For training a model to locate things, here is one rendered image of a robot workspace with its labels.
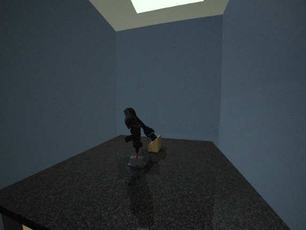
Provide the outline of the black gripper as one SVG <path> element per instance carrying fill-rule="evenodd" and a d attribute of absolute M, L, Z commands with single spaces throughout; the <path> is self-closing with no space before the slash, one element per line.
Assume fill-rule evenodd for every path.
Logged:
<path fill-rule="evenodd" d="M 141 132 L 138 133 L 138 135 L 134 135 L 134 142 L 133 147 L 136 150 L 136 153 L 139 152 L 140 147 L 142 147 L 142 142 L 141 142 Z"/>

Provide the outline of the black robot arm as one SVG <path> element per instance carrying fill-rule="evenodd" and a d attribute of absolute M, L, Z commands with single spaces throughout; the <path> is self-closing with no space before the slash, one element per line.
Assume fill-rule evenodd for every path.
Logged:
<path fill-rule="evenodd" d="M 138 135 L 139 132 L 141 132 L 141 128 L 144 131 L 144 134 L 147 137 L 150 137 L 152 141 L 154 141 L 157 136 L 154 134 L 154 130 L 150 128 L 149 126 L 146 126 L 137 116 L 135 113 L 135 110 L 132 108 L 126 108 L 124 110 L 125 113 L 125 124 L 128 129 L 131 128 L 131 135 L 125 137 L 126 143 L 129 141 L 134 141 L 134 135 Z"/>

